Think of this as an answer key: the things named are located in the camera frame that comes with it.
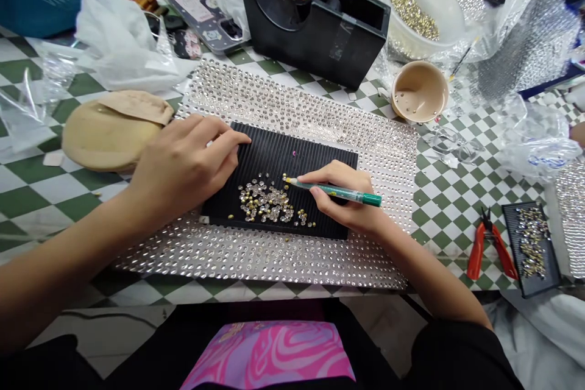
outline green and white checkered table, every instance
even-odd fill
[[[4,29],[0,29],[0,35],[0,89],[17,97],[26,67],[30,68],[33,80],[41,78],[41,60],[29,40]],[[270,76],[283,85],[301,87],[308,93],[325,96],[381,117],[396,117],[388,102],[378,96],[377,88],[381,82],[373,72],[366,76],[356,91],[357,99],[351,101],[348,92],[339,85],[266,59],[251,47],[228,57],[216,57],[205,52],[204,57],[236,65],[263,77]],[[452,85],[453,92],[464,99],[466,93],[469,95],[465,80]],[[78,74],[53,114],[51,129],[60,135],[62,125],[77,106],[106,92],[91,73]],[[174,108],[182,99],[181,94],[175,91],[161,96]],[[572,121],[585,120],[578,110],[565,104],[560,97],[556,97],[555,102]],[[439,124],[459,131],[465,139],[477,139],[486,147],[486,152],[477,160],[476,166],[459,165],[451,169],[432,158],[433,151],[422,139],[419,140],[419,171],[415,178],[418,189],[414,194],[418,209],[413,213],[419,229],[413,237],[437,255],[470,289],[515,288],[511,279],[502,273],[497,253],[489,244],[484,253],[480,279],[471,281],[464,273],[479,219],[478,209],[481,205],[492,207],[492,213],[497,218],[495,223],[500,230],[504,230],[501,205],[536,200],[541,197],[543,188],[510,175],[494,158],[500,131],[495,112],[490,108],[479,109],[475,114],[460,118],[443,117]],[[129,184],[131,175],[98,174],[81,168],[67,158],[61,166],[44,166],[44,154],[59,149],[60,137],[57,137],[24,153],[14,154],[7,131],[0,122],[0,263],[42,245],[35,240],[27,241],[27,236],[51,236],[59,232]],[[84,295],[72,306],[107,307],[388,293],[390,291],[367,288],[192,279],[106,270],[91,282]]]

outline beige pouch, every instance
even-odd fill
[[[113,91],[97,101],[123,115],[161,125],[167,125],[173,114],[172,107],[164,99],[145,91]]]
[[[63,152],[94,171],[128,171],[171,118],[172,107],[159,97],[143,91],[109,93],[71,113],[63,129]]]

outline green pen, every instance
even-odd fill
[[[286,182],[293,186],[300,187],[303,189],[310,189],[313,186],[317,186],[327,195],[331,195],[337,198],[343,198],[348,201],[354,201],[361,204],[373,205],[374,207],[380,207],[382,204],[382,197],[379,195],[363,193],[352,189],[344,189],[337,186],[330,186],[324,184],[312,184],[312,183],[301,183],[297,179],[287,178]]]

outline pliers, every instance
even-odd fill
[[[469,264],[467,265],[467,276],[472,280],[478,280],[480,278],[481,261],[483,259],[483,240],[485,238],[486,231],[492,233],[494,237],[495,249],[498,252],[500,261],[502,261],[502,267],[504,273],[508,277],[518,280],[518,273],[512,263],[512,258],[506,249],[506,244],[502,239],[502,235],[498,231],[498,228],[491,221],[492,208],[490,207],[486,212],[481,208],[481,223],[477,227],[475,232],[475,241],[471,250],[471,256],[469,257]]]

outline right hand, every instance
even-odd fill
[[[302,183],[331,183],[347,189],[374,193],[371,177],[367,172],[356,171],[337,160],[333,160],[318,171],[298,176],[298,180]],[[376,238],[385,224],[392,221],[379,207],[352,201],[340,206],[318,187],[312,187],[311,194],[321,212],[338,223],[372,238]]]

